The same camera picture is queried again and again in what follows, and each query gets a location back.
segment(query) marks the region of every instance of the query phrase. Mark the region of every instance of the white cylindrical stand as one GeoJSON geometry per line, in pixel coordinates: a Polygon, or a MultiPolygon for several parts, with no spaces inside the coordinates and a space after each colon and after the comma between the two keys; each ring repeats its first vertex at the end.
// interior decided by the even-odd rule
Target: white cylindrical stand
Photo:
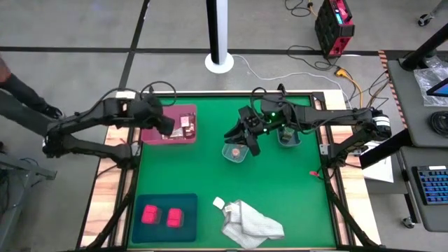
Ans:
{"type": "Polygon", "coordinates": [[[233,57],[227,52],[228,0],[206,0],[209,22],[210,54],[205,67],[212,73],[223,74],[233,67],[233,57]]]}

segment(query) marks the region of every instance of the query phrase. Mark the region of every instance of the red block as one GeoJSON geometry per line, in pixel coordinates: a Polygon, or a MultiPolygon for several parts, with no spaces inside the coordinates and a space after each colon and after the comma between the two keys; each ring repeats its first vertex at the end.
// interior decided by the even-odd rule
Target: red block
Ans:
{"type": "Polygon", "coordinates": [[[156,206],[146,205],[143,210],[143,216],[141,217],[141,222],[145,224],[158,224],[160,221],[160,216],[162,212],[156,206]]]}
{"type": "Polygon", "coordinates": [[[167,226],[169,228],[180,228],[183,224],[183,212],[180,209],[168,211],[167,226]]]}

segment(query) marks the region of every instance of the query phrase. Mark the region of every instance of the pink tray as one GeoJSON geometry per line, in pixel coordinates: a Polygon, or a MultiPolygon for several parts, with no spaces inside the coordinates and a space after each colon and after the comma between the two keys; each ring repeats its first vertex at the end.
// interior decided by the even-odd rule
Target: pink tray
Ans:
{"type": "Polygon", "coordinates": [[[177,129],[181,126],[181,114],[184,113],[194,113],[196,115],[195,127],[196,127],[196,135],[192,139],[173,139],[173,140],[164,140],[162,136],[157,131],[156,128],[153,129],[143,129],[141,131],[141,140],[145,144],[149,145],[160,145],[160,144],[193,144],[196,141],[197,136],[197,108],[196,105],[174,105],[174,106],[166,106],[163,107],[163,114],[169,118],[173,118],[175,120],[174,129],[177,129]]]}

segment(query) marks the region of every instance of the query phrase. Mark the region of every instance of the blue keyboard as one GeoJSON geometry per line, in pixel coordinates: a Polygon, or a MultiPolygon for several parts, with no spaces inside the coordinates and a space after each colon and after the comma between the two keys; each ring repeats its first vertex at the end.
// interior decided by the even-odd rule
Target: blue keyboard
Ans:
{"type": "Polygon", "coordinates": [[[448,204],[448,170],[413,167],[424,204],[448,204]]]}

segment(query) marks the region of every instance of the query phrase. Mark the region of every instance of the gray floor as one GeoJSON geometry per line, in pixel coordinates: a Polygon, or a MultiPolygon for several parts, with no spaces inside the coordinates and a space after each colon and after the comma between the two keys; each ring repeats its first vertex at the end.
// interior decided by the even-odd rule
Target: gray floor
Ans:
{"type": "MultiPolygon", "coordinates": [[[[446,13],[424,28],[416,18],[432,9],[438,0],[347,0],[356,23],[356,36],[349,50],[415,49],[446,23],[446,13]]],[[[0,46],[129,47],[143,0],[0,0],[0,46]]],[[[152,0],[138,46],[140,48],[208,48],[207,17],[203,0],[152,0]]],[[[321,0],[314,2],[319,9],[321,0]]],[[[318,48],[312,17],[293,17],[283,0],[229,0],[229,47],[285,49],[293,44],[318,48]]],[[[445,43],[440,49],[448,49],[445,43]]],[[[11,69],[26,83],[67,113],[88,109],[102,94],[118,86],[126,54],[4,52],[11,69]]],[[[214,75],[204,68],[206,55],[137,54],[127,86],[139,89],[164,80],[178,90],[267,89],[283,83],[288,89],[335,89],[323,78],[306,75],[282,80],[258,80],[245,63],[235,58],[234,69],[214,75]]],[[[253,70],[271,78],[308,71],[337,81],[351,94],[353,87],[333,71],[320,72],[302,62],[280,55],[243,55],[253,70]]],[[[306,56],[313,62],[318,56],[306,56]]],[[[378,57],[349,57],[338,64],[347,68],[363,89],[383,71],[378,57]]],[[[392,98],[389,87],[382,95],[392,98]]],[[[357,98],[352,101],[358,106],[357,98]]],[[[401,125],[392,99],[382,106],[392,119],[393,131],[401,125]]],[[[12,250],[32,247],[33,251],[72,249],[78,238],[84,209],[90,194],[98,159],[66,155],[46,159],[41,138],[0,118],[4,130],[0,139],[10,153],[37,159],[42,166],[56,169],[55,181],[39,184],[30,193],[15,234],[12,250]]],[[[80,138],[102,142],[106,128],[81,132],[80,138]]],[[[372,196],[381,239],[400,249],[446,251],[446,234],[430,233],[421,225],[408,230],[400,225],[405,202],[399,196],[372,196]]]]}

